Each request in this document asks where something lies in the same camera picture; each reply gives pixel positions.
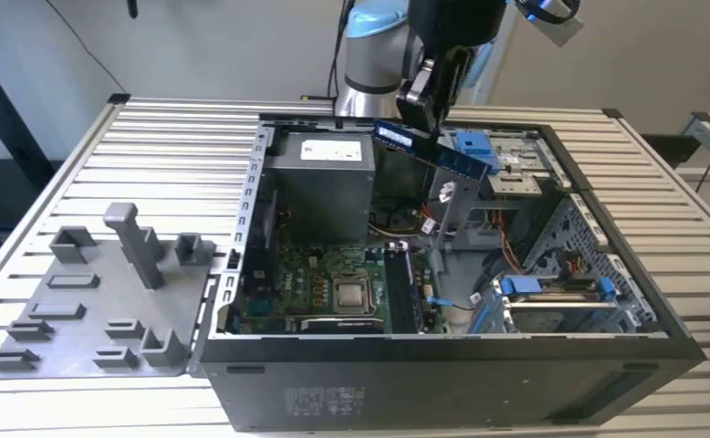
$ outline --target aluminum table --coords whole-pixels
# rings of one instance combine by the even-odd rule
[[[101,219],[112,202],[136,203],[140,224],[153,226],[160,238],[197,232],[227,253],[260,112],[324,115],[331,108],[325,102],[138,98],[106,105],[0,250],[0,343],[49,267],[54,232],[85,225],[94,238],[116,238]],[[451,119],[552,126],[708,361],[600,428],[324,435],[710,436],[710,208],[627,121],[610,115],[459,107]],[[235,434],[207,381],[189,376],[0,381],[0,432],[6,431],[42,438]]]

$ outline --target blue latch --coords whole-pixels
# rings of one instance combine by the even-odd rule
[[[614,286],[614,281],[611,281],[611,278],[604,276],[598,280],[598,286],[600,287],[600,296],[603,301],[614,301],[614,298],[618,294],[618,289]]]
[[[500,290],[504,295],[539,294],[543,292],[537,278],[533,276],[505,276],[500,280]]]

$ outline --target blue drive bracket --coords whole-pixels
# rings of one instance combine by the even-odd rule
[[[500,172],[500,160],[497,160],[489,137],[483,130],[459,130],[455,135],[453,146],[464,155],[487,163],[489,166],[488,175],[497,175]]]
[[[489,164],[481,162],[475,157],[465,155],[460,151],[447,148],[443,145],[435,147],[416,147],[420,138],[409,129],[376,120],[372,132],[373,140],[384,143],[388,147],[405,152],[420,162],[424,162],[440,169],[476,182],[485,181],[484,176],[489,171]]]

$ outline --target motherboard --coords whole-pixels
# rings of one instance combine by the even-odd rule
[[[329,330],[336,323],[393,332],[384,249],[363,246],[281,245],[272,287],[247,298],[241,333],[293,334]],[[423,249],[411,252],[412,289],[432,289]],[[441,333],[435,309],[424,308],[421,331]]]

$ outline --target label sticker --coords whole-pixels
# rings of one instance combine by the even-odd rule
[[[427,235],[432,233],[432,229],[436,227],[436,221],[433,221],[429,217],[424,220],[423,224],[423,233]]]
[[[379,135],[385,137],[387,139],[396,141],[403,146],[411,146],[412,139],[405,137],[404,135],[397,134],[396,132],[388,130],[387,128],[379,128]]]
[[[365,406],[365,388],[284,388],[284,401],[285,412],[292,417],[360,416]]]
[[[323,162],[361,162],[363,147],[359,141],[307,140],[303,142],[300,159]]]
[[[519,164],[520,163],[520,159],[516,158],[509,153],[501,153],[499,158],[500,158],[500,162],[504,162],[505,164]]]

